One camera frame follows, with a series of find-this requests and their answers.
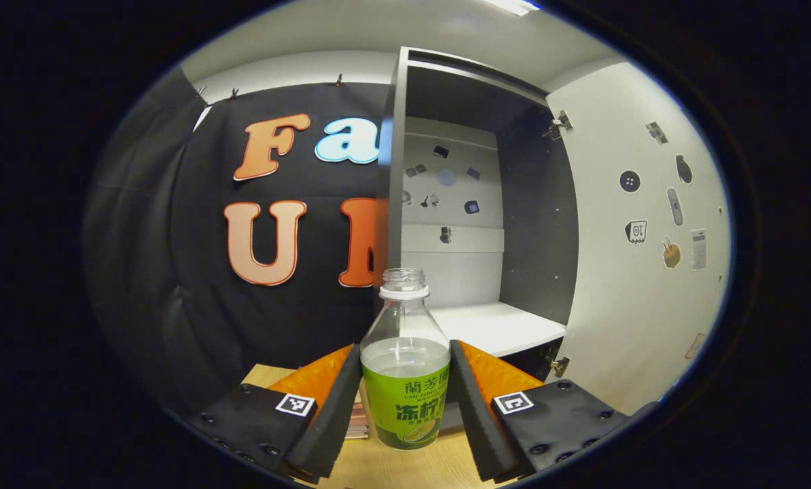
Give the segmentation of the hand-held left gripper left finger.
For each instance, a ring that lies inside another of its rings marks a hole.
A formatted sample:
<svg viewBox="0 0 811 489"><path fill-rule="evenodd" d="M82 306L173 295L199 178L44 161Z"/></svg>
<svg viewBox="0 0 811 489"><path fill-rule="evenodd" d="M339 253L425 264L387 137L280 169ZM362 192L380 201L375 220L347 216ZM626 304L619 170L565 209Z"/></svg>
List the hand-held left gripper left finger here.
<svg viewBox="0 0 811 489"><path fill-rule="evenodd" d="M240 384L189 416L188 428L250 467L317 483L334 469L361 378L351 344L272 386Z"/></svg>

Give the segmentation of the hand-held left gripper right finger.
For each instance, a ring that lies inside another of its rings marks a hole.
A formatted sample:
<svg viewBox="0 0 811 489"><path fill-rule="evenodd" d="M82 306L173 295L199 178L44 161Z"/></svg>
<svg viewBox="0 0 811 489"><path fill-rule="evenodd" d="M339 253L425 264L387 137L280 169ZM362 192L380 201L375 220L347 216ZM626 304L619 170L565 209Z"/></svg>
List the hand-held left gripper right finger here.
<svg viewBox="0 0 811 489"><path fill-rule="evenodd" d="M554 470L626 424L571 380L545 383L460 340L451 381L477 473L502 483Z"/></svg>

